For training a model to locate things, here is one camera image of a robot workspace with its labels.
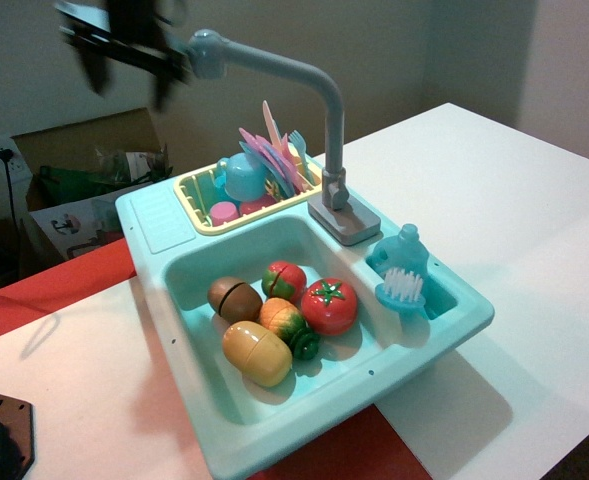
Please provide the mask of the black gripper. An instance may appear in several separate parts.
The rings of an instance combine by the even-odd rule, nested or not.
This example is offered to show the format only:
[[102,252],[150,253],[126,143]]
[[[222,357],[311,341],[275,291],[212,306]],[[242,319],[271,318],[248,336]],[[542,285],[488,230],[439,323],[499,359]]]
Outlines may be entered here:
[[154,1],[105,1],[101,7],[58,1],[55,9],[96,94],[106,92],[112,59],[154,74],[153,107],[166,108],[172,85],[186,79],[189,67],[185,51],[161,26]]

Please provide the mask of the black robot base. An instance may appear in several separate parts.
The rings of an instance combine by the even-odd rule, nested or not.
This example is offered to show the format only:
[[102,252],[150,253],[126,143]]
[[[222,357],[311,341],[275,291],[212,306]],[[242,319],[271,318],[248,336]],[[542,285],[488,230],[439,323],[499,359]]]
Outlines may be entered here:
[[33,405],[0,394],[0,479],[23,479],[34,460]]

